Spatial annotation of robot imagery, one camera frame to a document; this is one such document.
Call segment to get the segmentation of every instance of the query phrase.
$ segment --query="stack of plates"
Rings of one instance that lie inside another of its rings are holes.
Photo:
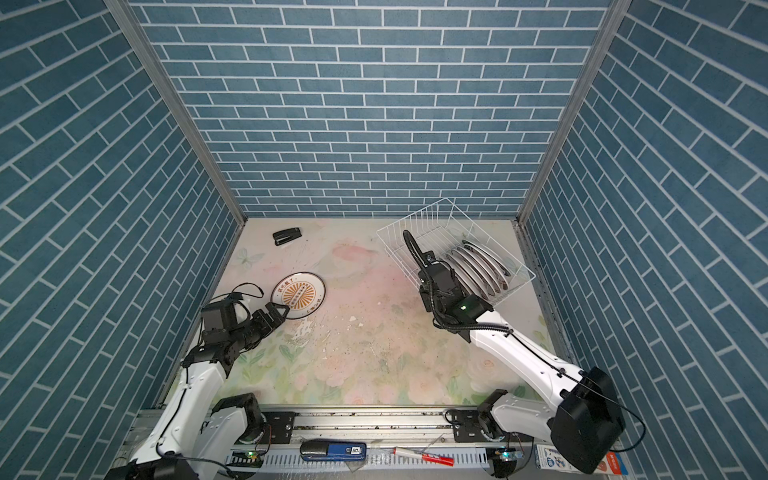
[[[501,257],[485,245],[462,240],[460,247],[442,259],[456,272],[465,290],[485,300],[493,300],[509,288],[507,279],[511,279],[511,272]]]

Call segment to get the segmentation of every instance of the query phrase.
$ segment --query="robotic arm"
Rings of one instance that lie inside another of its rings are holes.
[[[289,311],[268,303],[266,312],[256,310],[240,321],[235,306],[244,306],[242,300],[242,293],[232,292],[202,309],[206,329],[181,362],[184,371],[163,415],[130,463],[113,468],[104,480],[208,480],[220,469],[231,474],[218,460],[226,458],[238,439],[251,442],[264,435],[253,393],[221,399],[207,426],[200,428],[237,357],[282,325]]]
[[[626,407],[618,402],[611,377],[598,367],[585,372],[513,330],[489,303],[464,291],[453,269],[437,261],[433,252],[423,253],[409,231],[403,231],[403,239],[419,266],[419,293],[435,316],[435,326],[499,358],[545,402],[496,390],[478,407],[485,434],[498,438],[519,432],[551,440],[573,466],[594,472],[625,427],[621,409]]]

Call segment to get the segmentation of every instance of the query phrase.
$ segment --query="black mounting plate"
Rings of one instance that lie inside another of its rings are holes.
[[[453,441],[456,443],[487,442],[478,422],[477,410],[452,409]]]
[[[272,426],[272,444],[284,445],[290,443],[293,434],[295,412],[263,412],[266,423]]]

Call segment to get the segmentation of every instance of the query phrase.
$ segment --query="cardboard box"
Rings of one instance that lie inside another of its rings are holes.
[[[552,445],[536,445],[536,466],[541,470],[557,470],[558,472],[580,473],[579,470],[568,463],[568,460],[560,455],[560,452]],[[604,475],[629,475],[624,460],[617,453],[609,452],[603,457],[602,462],[594,470],[594,474]]]

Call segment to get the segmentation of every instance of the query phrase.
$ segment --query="white wire dish rack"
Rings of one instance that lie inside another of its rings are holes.
[[[438,260],[456,270],[471,292],[492,305],[520,290],[535,274],[517,257],[461,211],[442,198],[407,217],[376,231],[384,248],[414,286],[419,286],[419,267],[411,257],[402,232],[408,230],[423,252],[432,250]]]

